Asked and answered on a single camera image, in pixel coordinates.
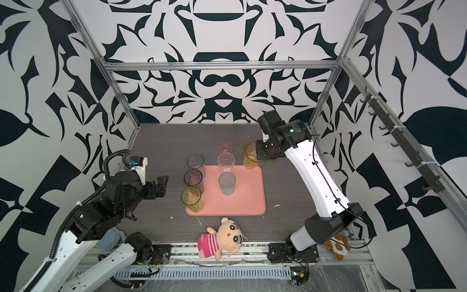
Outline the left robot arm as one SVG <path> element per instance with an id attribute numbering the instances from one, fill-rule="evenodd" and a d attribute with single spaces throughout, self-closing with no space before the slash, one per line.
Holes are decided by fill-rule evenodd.
<path id="1" fill-rule="evenodd" d="M 142 170 L 106 175 L 104 184 L 85 201 L 77 203 L 59 227 L 51 252 L 24 292 L 58 292 L 88 251 L 123 219 L 136 221 L 134 211 L 143 200 L 162 198 L 168 176 L 143 181 Z"/>

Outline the teal frosted cup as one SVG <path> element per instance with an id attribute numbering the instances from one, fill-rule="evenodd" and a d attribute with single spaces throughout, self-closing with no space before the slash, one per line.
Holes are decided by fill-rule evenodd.
<path id="1" fill-rule="evenodd" d="M 232 195 L 235 191 L 236 177 L 231 172 L 224 172 L 218 179 L 221 192 L 224 195 Z"/>

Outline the tall yellow glass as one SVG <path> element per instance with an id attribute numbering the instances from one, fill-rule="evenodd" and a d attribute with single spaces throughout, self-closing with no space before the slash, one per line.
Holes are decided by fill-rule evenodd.
<path id="1" fill-rule="evenodd" d="M 243 147 L 243 166 L 246 169 L 254 169 L 259 166 L 263 160 L 257 157 L 257 143 L 251 142 Z"/>

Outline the blue-grey tall glass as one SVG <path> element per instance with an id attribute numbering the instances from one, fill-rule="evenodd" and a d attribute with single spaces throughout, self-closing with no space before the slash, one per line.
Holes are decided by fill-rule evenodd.
<path id="1" fill-rule="evenodd" d="M 187 166 L 189 174 L 192 178 L 204 179 L 206 177 L 205 159 L 200 154 L 194 154 L 188 157 Z"/>

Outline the pink short glass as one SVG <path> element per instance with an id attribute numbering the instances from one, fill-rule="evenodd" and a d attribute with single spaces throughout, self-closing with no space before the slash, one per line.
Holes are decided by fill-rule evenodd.
<path id="1" fill-rule="evenodd" d="M 217 143 L 216 147 L 219 155 L 222 153 L 231 153 L 233 149 L 233 143 L 230 140 L 223 139 Z"/>

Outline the tall light green glass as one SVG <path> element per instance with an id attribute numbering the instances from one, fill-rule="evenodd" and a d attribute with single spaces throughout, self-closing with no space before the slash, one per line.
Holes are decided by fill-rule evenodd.
<path id="1" fill-rule="evenodd" d="M 194 213 L 199 213 L 203 208 L 202 192 L 198 187 L 189 186 L 182 191 L 181 200 L 185 207 Z"/>

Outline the clear tall glass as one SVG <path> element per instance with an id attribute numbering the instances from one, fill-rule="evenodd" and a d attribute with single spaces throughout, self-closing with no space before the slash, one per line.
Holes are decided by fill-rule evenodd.
<path id="1" fill-rule="evenodd" d="M 222 172 L 231 172 L 235 165 L 235 157 L 230 152 L 222 152 L 219 154 L 217 161 Z"/>

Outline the pink plastic tray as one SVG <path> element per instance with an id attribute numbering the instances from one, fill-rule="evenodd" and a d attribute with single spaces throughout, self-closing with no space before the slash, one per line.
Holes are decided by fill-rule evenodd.
<path id="1" fill-rule="evenodd" d="M 260 216 L 266 212 L 265 190 L 262 169 L 247 169 L 242 165 L 233 168 L 236 182 L 233 193 L 222 192 L 219 177 L 221 170 L 216 165 L 206 167 L 207 178 L 203 181 L 201 210 L 186 208 L 189 216 Z"/>

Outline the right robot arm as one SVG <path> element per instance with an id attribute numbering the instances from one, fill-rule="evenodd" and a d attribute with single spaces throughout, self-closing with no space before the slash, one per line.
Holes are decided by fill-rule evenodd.
<path id="1" fill-rule="evenodd" d="M 255 158 L 288 158 L 316 208 L 316 214 L 286 238 L 288 254 L 295 256 L 316 245 L 325 245 L 342 261 L 352 247 L 341 232 L 362 215 L 362 207 L 351 203 L 333 181 L 316 149 L 317 137 L 306 123 L 285 122 L 275 110 L 260 116 L 258 123 L 266 139 L 255 143 Z"/>

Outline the dark smoky glass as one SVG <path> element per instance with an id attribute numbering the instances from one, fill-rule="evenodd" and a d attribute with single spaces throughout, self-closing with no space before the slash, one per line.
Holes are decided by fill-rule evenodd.
<path id="1" fill-rule="evenodd" d="M 197 187 L 201 194 L 204 193 L 203 173 L 197 169 L 190 169 L 184 175 L 184 182 L 187 186 Z"/>

